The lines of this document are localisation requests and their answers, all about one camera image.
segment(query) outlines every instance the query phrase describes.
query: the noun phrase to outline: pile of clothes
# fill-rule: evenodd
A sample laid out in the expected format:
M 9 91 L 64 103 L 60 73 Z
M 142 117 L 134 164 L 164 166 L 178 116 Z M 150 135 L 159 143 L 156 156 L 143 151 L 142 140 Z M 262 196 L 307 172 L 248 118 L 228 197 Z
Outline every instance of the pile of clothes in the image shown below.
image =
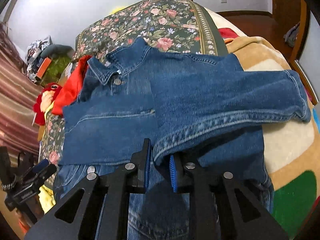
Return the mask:
M 46 58 L 54 59 L 60 54 L 66 54 L 72 50 L 70 46 L 52 44 L 51 37 L 32 42 L 27 48 L 27 72 L 26 76 L 36 84 L 39 84 L 41 77 L 37 76 L 39 68 Z

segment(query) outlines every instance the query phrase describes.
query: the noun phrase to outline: floral bedspread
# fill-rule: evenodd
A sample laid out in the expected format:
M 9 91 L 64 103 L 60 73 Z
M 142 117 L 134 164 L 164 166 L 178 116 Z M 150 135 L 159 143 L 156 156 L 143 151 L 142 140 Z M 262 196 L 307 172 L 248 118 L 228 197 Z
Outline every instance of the floral bedspread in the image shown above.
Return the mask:
M 164 52 L 226 55 L 217 27 L 207 11 L 191 0 L 144 0 L 107 16 L 82 31 L 76 38 L 73 61 L 95 55 L 106 63 L 107 53 L 143 37 Z M 49 112 L 39 160 L 57 165 L 62 157 L 64 119 Z M 46 181 L 52 188 L 54 176 Z

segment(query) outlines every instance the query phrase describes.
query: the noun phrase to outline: black metal bracket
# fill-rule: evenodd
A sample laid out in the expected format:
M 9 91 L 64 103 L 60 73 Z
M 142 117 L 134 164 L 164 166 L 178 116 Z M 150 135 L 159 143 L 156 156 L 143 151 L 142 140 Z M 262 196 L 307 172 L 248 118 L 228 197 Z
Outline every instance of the black metal bracket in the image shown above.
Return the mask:
M 217 205 L 222 240 L 288 240 L 287 233 L 256 196 L 231 172 L 222 176 L 202 168 L 197 159 L 175 153 L 175 192 L 190 193 L 190 239 L 215 240 Z
M 151 141 L 113 173 L 89 173 L 26 234 L 25 240 L 127 239 L 130 193 L 148 187 Z

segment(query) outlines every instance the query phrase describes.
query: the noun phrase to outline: orange box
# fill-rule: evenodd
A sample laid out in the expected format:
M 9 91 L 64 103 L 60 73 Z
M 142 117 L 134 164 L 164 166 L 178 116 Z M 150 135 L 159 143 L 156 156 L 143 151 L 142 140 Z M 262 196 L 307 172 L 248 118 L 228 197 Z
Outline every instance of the orange box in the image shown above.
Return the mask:
M 50 63 L 51 63 L 51 59 L 49 59 L 48 57 L 46 57 L 45 59 L 44 59 L 44 61 L 42 62 L 42 64 L 41 64 L 41 66 L 40 66 L 40 68 L 38 69 L 38 72 L 37 72 L 37 74 L 36 74 L 36 76 L 38 77 L 38 78 L 42 78 L 42 76 L 43 76 L 43 74 L 45 73 L 45 71 L 47 70 L 47 68 L 48 68 L 48 66 L 50 65 Z

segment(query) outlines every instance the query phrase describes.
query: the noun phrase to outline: red stuffed toy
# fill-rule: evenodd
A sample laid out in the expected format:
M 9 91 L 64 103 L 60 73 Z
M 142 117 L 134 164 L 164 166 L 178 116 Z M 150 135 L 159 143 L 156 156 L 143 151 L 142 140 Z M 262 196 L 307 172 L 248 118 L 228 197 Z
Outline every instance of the red stuffed toy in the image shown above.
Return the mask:
M 44 87 L 41 94 L 37 97 L 36 103 L 33 105 L 33 111 L 36 113 L 35 123 L 45 125 L 44 113 L 52 101 L 57 98 L 61 89 L 62 86 L 56 83 L 49 83 Z

